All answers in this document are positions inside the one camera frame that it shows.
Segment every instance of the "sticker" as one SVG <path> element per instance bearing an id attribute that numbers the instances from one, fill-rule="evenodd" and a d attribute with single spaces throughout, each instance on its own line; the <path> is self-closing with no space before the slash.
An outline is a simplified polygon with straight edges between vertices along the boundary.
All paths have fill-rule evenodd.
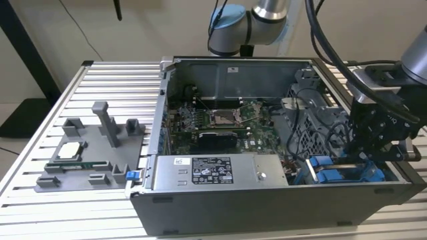
<path id="1" fill-rule="evenodd" d="M 193 157 L 191 172 L 193 184 L 234 183 L 234 170 L 230 157 Z"/>
<path id="2" fill-rule="evenodd" d="M 227 68 L 227 72 L 228 73 L 238 73 L 239 72 L 239 68 L 238 67 L 228 67 Z"/>
<path id="3" fill-rule="evenodd" d="M 176 157 L 173 161 L 173 165 L 189 165 L 189 157 Z"/>

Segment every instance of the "cable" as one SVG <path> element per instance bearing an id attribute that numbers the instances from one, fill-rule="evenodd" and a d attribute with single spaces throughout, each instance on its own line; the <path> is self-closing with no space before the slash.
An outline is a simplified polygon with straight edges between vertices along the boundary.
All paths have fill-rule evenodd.
<path id="1" fill-rule="evenodd" d="M 3 147 L 0 147 L 0 150 L 7 151 L 7 152 L 9 152 L 11 154 L 20 155 L 16 151 L 12 151 L 12 150 L 5 149 L 5 148 L 3 148 Z"/>
<path id="2" fill-rule="evenodd" d="M 292 156 L 292 158 L 295 160 L 304 161 L 304 159 L 295 152 L 291 151 L 291 139 L 292 139 L 292 137 L 295 135 L 296 127 L 298 127 L 299 120 L 300 120 L 300 105 L 299 105 L 299 101 L 295 101 L 295 104 L 296 104 L 296 112 L 295 112 L 294 126 L 292 126 L 291 135 L 288 136 L 287 141 L 286 141 L 286 150 L 291 154 L 291 156 Z"/>
<path id="3" fill-rule="evenodd" d="M 220 22 L 220 18 L 223 16 L 223 11 L 224 11 L 224 7 L 226 7 L 226 4 L 228 2 L 228 0 L 224 1 L 224 3 L 222 4 L 222 7 L 220 7 L 220 10 L 215 16 L 215 20 L 212 21 L 212 17 L 214 17 L 214 14 L 215 14 L 215 10 L 216 10 L 216 7 L 218 7 L 218 0 L 216 0 L 216 3 L 215 3 L 215 9 L 214 9 L 214 12 L 212 12 L 212 15 L 211 15 L 211 22 L 208 23 L 210 24 L 210 28 L 208 28 L 208 37 L 207 37 L 207 50 L 210 51 L 210 41 L 211 41 L 211 37 L 212 37 L 212 33 L 215 31 L 215 27 L 216 25 L 219 24 Z"/>
<path id="4" fill-rule="evenodd" d="M 295 99 L 300 99 L 300 100 L 306 103 L 306 105 L 310 105 L 310 104 L 307 103 L 307 101 L 299 96 L 300 92 L 304 91 L 304 90 L 315 91 L 315 92 L 319 93 L 319 94 L 320 94 L 320 92 L 319 92 L 316 89 L 314 89 L 314 88 L 306 87 L 306 88 L 302 88 L 302 89 L 295 93 L 295 97 L 294 97 L 294 98 L 295 98 Z M 298 118 L 299 118 L 299 104 L 298 104 L 298 101 L 295 101 L 295 103 L 296 103 L 296 106 L 298 106 L 298 107 L 296 107 L 296 114 L 295 114 L 295 119 L 296 119 L 296 115 L 298 115 Z M 342 140 L 343 143 L 346 143 L 346 142 L 350 143 L 350 131 L 348 131 L 348 127 L 347 127 L 347 125 L 346 125 L 344 123 L 339 122 L 338 125 L 335 126 L 335 128 L 336 128 L 339 125 L 343 125 L 343 126 L 344 126 L 347 141 L 344 141 L 344 138 L 334 131 L 334 127 L 330 127 L 330 125 L 332 125 L 332 124 L 327 125 L 327 124 L 322 121 L 320 117 L 319 117 L 316 114 L 314 114 L 314 117 L 316 118 L 316 120 L 319 121 L 319 123 L 328 129 L 328 134 L 331 134 L 331 136 L 336 135 L 336 136 L 340 138 L 340 140 Z M 291 138 L 291 137 L 294 136 L 294 134 L 295 134 L 294 132 L 291 133 L 291 136 L 290 136 L 290 138 L 288 138 L 290 145 L 288 145 L 288 143 L 287 143 L 287 146 L 286 146 L 286 147 L 287 147 L 287 151 L 290 152 L 290 154 L 292 155 L 292 157 L 296 158 L 296 157 L 294 156 L 294 154 L 299 156 L 302 153 L 306 152 L 306 151 L 299 152 L 299 148 L 300 148 L 300 142 L 302 142 L 303 133 L 307 132 L 308 130 L 311 130 L 312 132 L 315 132 L 315 133 L 318 133 L 319 135 L 323 135 L 323 136 L 324 136 L 324 138 L 326 138 L 324 144 L 326 144 L 326 148 L 327 148 L 327 150 L 328 150 L 328 153 L 330 153 L 330 155 L 334 155 L 334 156 L 336 157 L 336 154 L 335 154 L 335 152 L 331 150 L 331 147 L 330 147 L 331 137 L 328 138 L 324 133 L 322 133 L 322 132 L 318 131 L 316 129 L 311 129 L 311 128 L 306 128 L 306 129 L 302 131 L 302 133 L 300 133 L 299 140 L 298 140 L 298 145 L 296 145 L 296 153 L 294 153 L 294 152 L 290 150 L 290 149 L 291 149 L 291 148 L 290 148 L 290 146 L 291 146 L 290 138 Z"/>
<path id="5" fill-rule="evenodd" d="M 219 7 L 219 0 L 216 0 L 215 2 L 215 7 L 214 7 L 214 11 L 211 14 L 211 20 L 208 21 L 208 28 L 207 28 L 207 34 L 211 34 L 211 24 L 212 24 L 212 19 L 214 19 L 214 14 L 215 14 L 215 9 Z"/>
<path id="6" fill-rule="evenodd" d="M 83 31 L 83 29 L 81 29 L 81 27 L 80 27 L 76 19 L 73 18 L 72 14 L 69 13 L 69 11 L 68 11 L 64 3 L 63 3 L 63 0 L 57 0 L 57 1 L 60 2 L 60 4 L 61 4 L 61 6 L 63 6 L 63 8 L 64 8 L 64 10 L 65 10 L 65 12 L 67 12 L 67 14 L 68 14 L 68 16 L 71 17 L 71 19 L 72 19 L 72 21 L 75 22 L 77 28 L 80 29 L 80 32 L 81 32 L 81 34 L 83 34 L 83 36 L 84 36 L 84 39 L 85 39 L 87 44 L 89 45 L 89 47 L 92 48 L 93 52 L 95 52 L 96 55 L 99 56 L 100 60 L 104 61 L 104 59 L 103 59 L 99 51 L 96 51 L 95 47 L 92 46 L 92 44 L 91 44 L 91 42 L 89 42 L 89 39 L 88 39 L 88 37 L 87 37 L 87 35 L 85 35 L 85 32 Z"/>
<path id="7" fill-rule="evenodd" d="M 318 16 L 318 13 L 320 11 L 322 5 L 326 2 L 326 0 L 320 0 L 318 6 L 315 7 L 315 15 Z M 319 58 L 322 59 L 323 62 L 326 62 L 328 65 L 335 66 L 335 64 L 323 56 L 316 40 L 315 40 L 315 34 L 314 30 L 310 29 L 310 40 L 311 40 L 311 45 L 315 53 L 318 54 Z M 372 61 L 362 61 L 362 62 L 354 62 L 354 63 L 346 63 L 347 67 L 354 67 L 354 66 L 360 66 L 360 65 L 372 65 L 372 64 L 396 64 L 398 61 L 394 60 L 372 60 Z"/>
<path id="8" fill-rule="evenodd" d="M 367 87 L 356 78 L 356 76 L 352 74 L 352 72 L 348 70 L 346 64 L 343 63 L 343 60 L 340 59 L 338 53 L 335 52 L 328 39 L 324 35 L 324 32 L 322 30 L 318 17 L 315 15 L 315 7 L 314 7 L 314 0 L 306 0 L 306 11 L 307 11 L 307 17 L 310 26 L 314 32 L 314 35 L 319 41 L 319 44 L 326 52 L 326 55 L 331 59 L 332 63 L 335 63 L 335 66 L 340 73 L 343 74 L 344 78 L 347 78 L 348 82 L 355 86 L 355 88 L 374 101 L 379 106 L 382 106 L 387 111 L 390 111 L 395 116 L 404 119 L 410 123 L 418 123 L 420 119 L 412 115 L 408 111 L 403 110 L 398 107 L 392 102 L 386 101 L 382 97 L 379 97 L 375 92 Z"/>
<path id="9" fill-rule="evenodd" d="M 314 132 L 314 133 L 318 134 L 318 135 L 323 135 L 323 137 L 327 138 L 327 135 L 326 135 L 323 132 L 320 132 L 319 130 L 316 130 L 316 129 L 314 129 L 314 128 L 306 128 L 306 129 L 300 132 L 300 136 L 299 136 L 299 140 L 298 140 L 298 145 L 296 145 L 296 154 L 298 154 L 298 155 L 300 155 L 300 154 L 304 153 L 304 152 L 308 152 L 308 149 L 306 149 L 306 150 L 303 150 L 303 151 L 299 152 L 300 144 L 302 144 L 302 139 L 303 139 L 303 134 L 304 134 L 306 132 L 308 132 L 308 131 Z M 334 156 L 336 157 L 335 152 L 330 151 L 328 154 L 330 154 L 330 155 L 334 154 Z"/>

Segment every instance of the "silver metal case panel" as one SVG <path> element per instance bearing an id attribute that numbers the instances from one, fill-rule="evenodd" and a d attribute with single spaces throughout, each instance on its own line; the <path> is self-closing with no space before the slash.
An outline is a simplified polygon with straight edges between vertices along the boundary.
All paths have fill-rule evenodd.
<path id="1" fill-rule="evenodd" d="M 232 183 L 193 184 L 193 158 L 230 158 Z M 278 155 L 211 154 L 159 156 L 153 191 L 197 192 L 283 188 L 288 185 Z"/>

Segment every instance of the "aluminum extrusion table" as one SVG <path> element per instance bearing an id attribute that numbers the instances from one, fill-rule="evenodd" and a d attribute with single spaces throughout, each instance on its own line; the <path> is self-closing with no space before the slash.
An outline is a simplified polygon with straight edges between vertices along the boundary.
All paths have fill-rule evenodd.
<path id="1" fill-rule="evenodd" d="M 342 84 L 343 75 L 328 66 Z M 144 238 L 124 189 L 36 193 L 33 186 L 64 134 L 68 117 L 84 125 L 99 124 L 91 107 L 108 101 L 117 124 L 137 118 L 145 124 L 139 165 L 145 165 L 160 85 L 159 62 L 95 62 L 81 66 L 49 115 L 0 182 L 0 239 L 127 239 Z M 411 165 L 427 180 L 427 132 L 414 140 L 423 155 Z M 427 238 L 427 190 L 406 204 L 384 207 L 358 227 L 181 237 L 188 240 L 271 239 L 400 240 Z"/>

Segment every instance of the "green circuit board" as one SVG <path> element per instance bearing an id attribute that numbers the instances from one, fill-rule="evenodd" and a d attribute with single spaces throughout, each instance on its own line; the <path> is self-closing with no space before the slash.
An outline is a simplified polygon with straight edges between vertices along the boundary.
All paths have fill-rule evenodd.
<path id="1" fill-rule="evenodd" d="M 191 155 L 200 133 L 236 133 L 234 148 L 222 149 L 223 154 L 278 154 L 284 159 L 284 148 L 275 130 L 268 108 L 258 101 L 243 101 L 235 109 L 196 109 L 185 105 L 169 111 L 171 153 Z"/>

